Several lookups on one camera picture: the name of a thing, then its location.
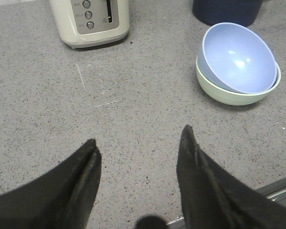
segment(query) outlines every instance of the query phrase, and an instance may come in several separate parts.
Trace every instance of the granite countertop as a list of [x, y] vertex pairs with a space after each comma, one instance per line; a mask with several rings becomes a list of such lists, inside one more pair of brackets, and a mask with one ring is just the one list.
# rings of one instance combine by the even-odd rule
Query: granite countertop
[[265, 0], [249, 28], [268, 44], [280, 85], [248, 106], [201, 89], [195, 58], [209, 26], [191, 0], [130, 0], [130, 32], [116, 45], [72, 50], [47, 0], [0, 6], [0, 194], [44, 174], [89, 138], [102, 178], [88, 228], [132, 228], [145, 214], [182, 214], [179, 138], [259, 188], [286, 177], [286, 0]]

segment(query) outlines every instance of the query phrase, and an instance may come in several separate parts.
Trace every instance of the toaster button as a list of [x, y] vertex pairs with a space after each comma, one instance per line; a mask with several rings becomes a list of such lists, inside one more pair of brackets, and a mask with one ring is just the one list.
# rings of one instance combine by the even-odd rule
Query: toaster button
[[85, 17], [88, 18], [88, 19], [90, 19], [90, 18], [92, 17], [92, 12], [86, 11], [86, 12], [85, 12]]
[[94, 23], [92, 21], [87, 22], [87, 27], [92, 29], [94, 27]]
[[89, 8], [89, 7], [90, 7], [90, 2], [89, 2], [88, 0], [84, 0], [84, 1], [82, 2], [82, 5], [83, 5], [83, 7], [85, 7], [85, 8]]

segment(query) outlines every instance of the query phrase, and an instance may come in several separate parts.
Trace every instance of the toaster control panel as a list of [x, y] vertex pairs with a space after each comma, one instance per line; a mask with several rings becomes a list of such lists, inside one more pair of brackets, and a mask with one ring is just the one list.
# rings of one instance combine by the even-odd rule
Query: toaster control panel
[[116, 29], [119, 26], [118, 0], [71, 0], [79, 34]]

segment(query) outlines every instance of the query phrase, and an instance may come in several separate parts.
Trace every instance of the white toaster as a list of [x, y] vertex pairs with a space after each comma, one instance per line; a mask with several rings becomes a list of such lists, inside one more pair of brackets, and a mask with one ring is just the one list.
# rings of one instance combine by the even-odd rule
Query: white toaster
[[49, 0], [61, 39], [85, 48], [123, 39], [129, 30], [129, 0]]

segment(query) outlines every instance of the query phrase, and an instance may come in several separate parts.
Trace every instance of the bowl rim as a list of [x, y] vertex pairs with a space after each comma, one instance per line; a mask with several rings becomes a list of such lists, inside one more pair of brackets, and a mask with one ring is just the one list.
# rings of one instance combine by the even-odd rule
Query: bowl rim
[[[272, 86], [271, 86], [270, 88], [268, 88], [267, 90], [264, 90], [264, 91], [262, 91], [262, 92], [258, 92], [258, 94], [259, 94], [259, 93], [266, 92], [266, 91], [268, 91], [269, 89], [271, 89], [271, 88], [273, 87], [273, 84], [275, 84], [276, 79], [277, 79], [277, 63], [276, 63], [276, 60], [275, 60], [275, 58], [274, 58], [274, 55], [273, 55], [272, 51], [270, 50], [270, 48], [268, 47], [268, 45], [264, 42], [264, 40], [263, 40], [260, 36], [258, 36], [255, 32], [253, 32], [252, 30], [248, 29], [248, 28], [245, 27], [245, 26], [242, 26], [242, 25], [239, 25], [239, 24], [236, 24], [236, 23], [232, 23], [232, 22], [221, 22], [221, 23], [217, 23], [217, 24], [211, 26], [211, 27], [205, 32], [205, 34], [204, 34], [204, 37], [203, 37], [203, 40], [202, 40], [202, 52], [203, 52], [204, 59], [205, 59], [207, 65], [208, 65], [208, 67], [210, 68], [211, 72], [213, 73], [213, 75], [214, 75], [221, 83], [223, 83], [224, 85], [227, 85], [228, 87], [232, 88], [233, 90], [239, 91], [239, 90], [237, 90], [236, 88], [234, 88], [233, 86], [230, 86], [230, 85], [226, 84], [222, 79], [220, 79], [220, 78], [218, 77], [218, 75], [214, 72], [214, 70], [212, 69], [212, 67], [211, 67], [211, 65], [210, 65], [210, 63], [209, 63], [209, 61], [208, 61], [207, 58], [206, 58], [206, 54], [205, 54], [205, 39], [206, 39], [208, 33], [210, 32], [210, 30], [212, 30], [213, 28], [215, 28], [215, 27], [217, 27], [217, 26], [221, 26], [221, 25], [233, 25], [233, 26], [236, 26], [236, 27], [241, 27], [242, 29], [245, 29], [246, 31], [248, 31], [248, 32], [250, 32], [251, 34], [253, 34], [256, 38], [258, 38], [258, 39], [262, 42], [262, 44], [267, 48], [267, 50], [269, 51], [269, 53], [270, 53], [270, 55], [271, 55], [271, 57], [272, 57], [273, 63], [275, 64], [275, 69], [276, 69], [276, 73], [275, 73], [275, 74], [276, 74], [276, 75], [275, 75], [275, 80], [272, 82]], [[239, 92], [240, 92], [240, 94], [257, 94], [257, 93], [250, 93], [250, 92], [245, 92], [245, 91], [239, 91]]]
[[272, 90], [274, 90], [280, 83], [281, 81], [281, 69], [280, 66], [278, 66], [277, 62], [276, 62], [276, 68], [277, 68], [277, 77], [276, 77], [276, 82], [275, 84], [269, 88], [267, 91], [264, 92], [260, 92], [260, 93], [254, 93], [254, 94], [244, 94], [244, 93], [236, 93], [236, 92], [231, 92], [229, 90], [223, 89], [217, 85], [215, 85], [214, 83], [212, 83], [211, 81], [209, 81], [200, 71], [200, 68], [198, 66], [198, 62], [197, 62], [198, 57], [196, 58], [196, 69], [199, 72], [199, 74], [202, 76], [202, 78], [209, 83], [212, 87], [215, 87], [217, 90], [223, 91], [225, 93], [229, 93], [229, 94], [234, 94], [234, 95], [241, 95], [241, 96], [246, 96], [246, 97], [251, 97], [251, 96], [257, 96], [257, 95], [264, 95], [267, 94], [269, 92], [271, 92]]

